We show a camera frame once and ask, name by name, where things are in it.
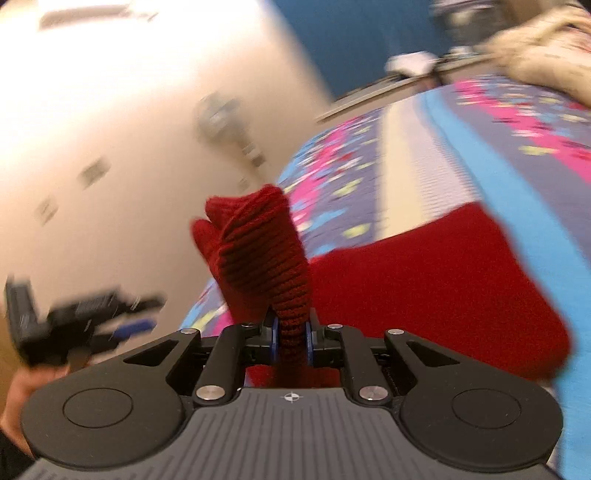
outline pillow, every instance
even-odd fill
[[[503,73],[560,90],[591,106],[591,15],[555,8],[495,35],[486,45]]]

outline gray gripper base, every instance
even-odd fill
[[[39,460],[23,480],[550,480],[545,466],[463,472],[419,451],[389,412],[351,403],[340,388],[244,388],[200,408],[176,440],[142,462],[74,471]]]

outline metal pin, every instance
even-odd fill
[[[388,396],[388,390],[378,385],[371,385],[361,388],[359,396],[364,400],[383,400]]]
[[[226,391],[218,385],[204,385],[195,392],[202,400],[219,400]]]

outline white wall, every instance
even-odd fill
[[[214,90],[243,100],[268,159],[261,174],[273,180],[319,130],[314,118],[329,97],[255,0],[168,0],[158,9],[150,23],[37,33],[25,8],[0,25],[0,279],[29,276],[43,312],[113,285],[162,291],[162,335],[209,276],[190,219],[207,197],[239,194],[243,177],[251,190],[258,181],[198,139],[198,100]],[[84,190],[76,177],[101,156],[111,170]],[[42,226],[34,211],[48,196],[59,209]]]

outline colorful bedspread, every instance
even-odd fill
[[[572,332],[575,352],[556,384],[565,421],[558,469],[589,480],[590,181],[591,111],[548,89],[481,76],[318,135],[279,185],[309,257],[484,201]],[[183,325],[217,335],[230,322],[210,282]]]

